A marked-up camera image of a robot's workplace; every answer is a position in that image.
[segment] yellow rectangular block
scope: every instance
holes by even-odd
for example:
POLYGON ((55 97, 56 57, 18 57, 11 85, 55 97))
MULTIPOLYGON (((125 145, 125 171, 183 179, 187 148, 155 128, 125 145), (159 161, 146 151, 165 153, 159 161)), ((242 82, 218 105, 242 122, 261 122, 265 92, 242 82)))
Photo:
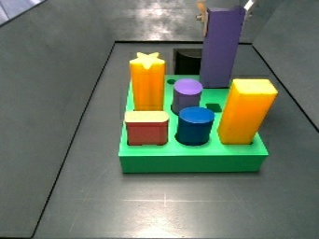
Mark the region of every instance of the yellow rectangular block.
POLYGON ((165 96, 165 60, 159 54, 138 53, 138 59, 130 61, 134 87, 135 110, 163 110, 165 96))
POLYGON ((278 91, 269 79, 235 79, 218 126, 225 145, 250 145, 278 91))

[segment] green block board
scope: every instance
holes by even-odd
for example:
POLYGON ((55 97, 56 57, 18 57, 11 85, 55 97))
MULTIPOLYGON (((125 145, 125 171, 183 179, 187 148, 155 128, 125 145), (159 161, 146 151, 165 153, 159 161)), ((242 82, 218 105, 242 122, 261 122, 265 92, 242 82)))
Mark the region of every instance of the green block board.
MULTIPOLYGON (((202 146, 185 146, 175 138, 179 116, 171 110, 174 101, 174 84, 170 81, 198 76, 166 76, 165 83, 165 111, 170 114, 169 143, 165 146, 129 146, 126 125, 122 127, 122 142, 119 156, 125 173, 181 173, 181 172, 255 172, 269 156, 259 134, 251 145, 223 145, 219 141, 217 128, 222 112, 217 118, 211 131, 211 138, 202 146)), ((201 106, 218 109, 225 108, 230 89, 205 89, 201 106)), ((134 93, 130 84, 126 111, 133 111, 134 93)))

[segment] toy block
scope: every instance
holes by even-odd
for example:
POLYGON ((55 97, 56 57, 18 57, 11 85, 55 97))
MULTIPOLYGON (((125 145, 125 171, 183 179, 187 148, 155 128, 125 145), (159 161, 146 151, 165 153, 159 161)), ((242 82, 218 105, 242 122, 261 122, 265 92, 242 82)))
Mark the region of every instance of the toy block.
POLYGON ((187 107, 179 112, 177 139, 186 146, 201 146, 210 140, 215 112, 205 107, 187 107))
POLYGON ((218 127, 223 144, 251 144, 277 94, 269 79, 234 80, 218 127))
POLYGON ((183 78, 175 83, 173 111, 179 114, 179 111, 191 106, 199 106, 203 86, 198 80, 183 78))
POLYGON ((161 54, 138 53, 130 61, 135 110, 163 110, 165 60, 161 54))
POLYGON ((167 143, 169 114, 165 111, 129 111, 125 114, 130 146, 167 143))
POLYGON ((207 8, 207 12, 199 81, 205 88, 229 88, 246 9, 207 8))

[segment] blue cylinder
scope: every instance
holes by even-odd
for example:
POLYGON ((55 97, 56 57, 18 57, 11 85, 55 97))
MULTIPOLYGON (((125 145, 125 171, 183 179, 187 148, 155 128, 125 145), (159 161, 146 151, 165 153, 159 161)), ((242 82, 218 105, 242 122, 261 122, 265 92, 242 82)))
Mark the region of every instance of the blue cylinder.
POLYGON ((187 107, 179 111, 177 139, 186 146, 201 146, 210 140, 215 112, 203 107, 187 107))

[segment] gray background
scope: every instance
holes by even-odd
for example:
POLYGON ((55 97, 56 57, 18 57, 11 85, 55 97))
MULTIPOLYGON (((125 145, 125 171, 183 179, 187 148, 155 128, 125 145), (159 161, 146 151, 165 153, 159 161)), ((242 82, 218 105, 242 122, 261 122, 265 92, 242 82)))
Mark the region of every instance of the gray background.
MULTIPOLYGON (((315 0, 261 0, 245 25, 241 42, 254 46, 239 47, 234 76, 270 77, 279 89, 261 129, 271 156, 259 174, 122 174, 130 57, 158 50, 173 72, 173 49, 201 45, 117 44, 103 71, 113 38, 202 41, 195 1, 48 0, 4 24, 0 237, 314 238, 317 8, 315 0)), ((0 11, 0 24, 7 19, 0 11)))
POLYGON ((0 29, 0 236, 32 235, 114 46, 94 14, 47 1, 0 29))

